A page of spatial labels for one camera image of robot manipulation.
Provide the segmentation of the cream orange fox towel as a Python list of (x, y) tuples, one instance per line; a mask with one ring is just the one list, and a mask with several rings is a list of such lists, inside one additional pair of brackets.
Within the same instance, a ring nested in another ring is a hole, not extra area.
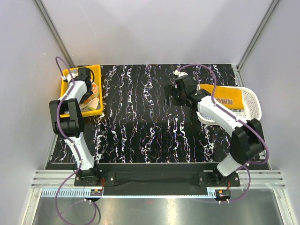
[(82, 104), (80, 109), (82, 112), (96, 110), (99, 105), (100, 87), (94, 82), (92, 83), (92, 95), (88, 97)]

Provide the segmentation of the yellow brown bear towel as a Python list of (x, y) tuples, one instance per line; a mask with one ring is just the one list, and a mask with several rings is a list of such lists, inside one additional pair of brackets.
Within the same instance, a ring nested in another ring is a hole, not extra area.
[(214, 98), (229, 109), (244, 110), (243, 96), (240, 89), (216, 86)]

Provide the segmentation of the blue white patterned towel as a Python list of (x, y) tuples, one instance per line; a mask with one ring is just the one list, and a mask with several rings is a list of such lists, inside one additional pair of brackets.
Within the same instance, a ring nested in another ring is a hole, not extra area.
[[(241, 116), (243, 118), (247, 117), (246, 111), (244, 109), (229, 109), (229, 110), (232, 111), (234, 114)], [(206, 120), (212, 120), (212, 118), (207, 114), (200, 113), (198, 115), (198, 117), (200, 117), (200, 116)]]

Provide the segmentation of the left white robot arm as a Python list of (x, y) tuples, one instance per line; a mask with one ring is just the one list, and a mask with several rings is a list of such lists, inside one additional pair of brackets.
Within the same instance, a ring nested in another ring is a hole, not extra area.
[(89, 68), (78, 68), (78, 76), (70, 74), (71, 80), (65, 94), (49, 103), (52, 129), (64, 139), (75, 157), (77, 186), (95, 186), (101, 181), (95, 159), (84, 139), (84, 119), (80, 109), (80, 103), (92, 95), (91, 75), (94, 73)]

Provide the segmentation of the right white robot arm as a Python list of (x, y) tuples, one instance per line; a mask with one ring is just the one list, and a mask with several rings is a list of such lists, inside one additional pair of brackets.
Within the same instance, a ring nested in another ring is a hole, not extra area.
[(197, 113), (209, 116), (230, 136), (229, 154), (218, 163), (210, 178), (219, 186), (253, 158), (267, 150), (259, 120), (246, 120), (238, 116), (205, 89), (200, 89), (189, 75), (175, 79), (173, 85), (164, 87), (167, 105), (187, 106)]

